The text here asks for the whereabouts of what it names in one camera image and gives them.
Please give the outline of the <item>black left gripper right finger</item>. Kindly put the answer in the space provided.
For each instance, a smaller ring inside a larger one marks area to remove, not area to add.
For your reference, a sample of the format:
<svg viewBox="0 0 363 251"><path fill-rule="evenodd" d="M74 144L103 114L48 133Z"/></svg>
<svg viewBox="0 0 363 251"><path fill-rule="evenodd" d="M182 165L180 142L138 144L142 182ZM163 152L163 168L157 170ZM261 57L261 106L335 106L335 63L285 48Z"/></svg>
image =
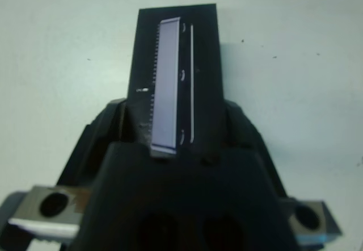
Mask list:
<svg viewBox="0 0 363 251"><path fill-rule="evenodd" d="M225 103L227 136L223 149L222 178L244 196L286 198L287 193L262 135L234 102Z"/></svg>

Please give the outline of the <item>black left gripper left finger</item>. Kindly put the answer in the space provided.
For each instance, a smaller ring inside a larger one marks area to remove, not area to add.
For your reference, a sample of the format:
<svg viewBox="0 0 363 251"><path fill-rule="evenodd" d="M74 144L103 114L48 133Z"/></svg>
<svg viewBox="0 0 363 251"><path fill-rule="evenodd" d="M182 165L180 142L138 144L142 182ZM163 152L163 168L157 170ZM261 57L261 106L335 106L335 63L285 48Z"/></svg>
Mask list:
<svg viewBox="0 0 363 251"><path fill-rule="evenodd" d="M135 128L126 99L109 102L85 126L56 185L91 186L97 177L110 144L135 142Z"/></svg>

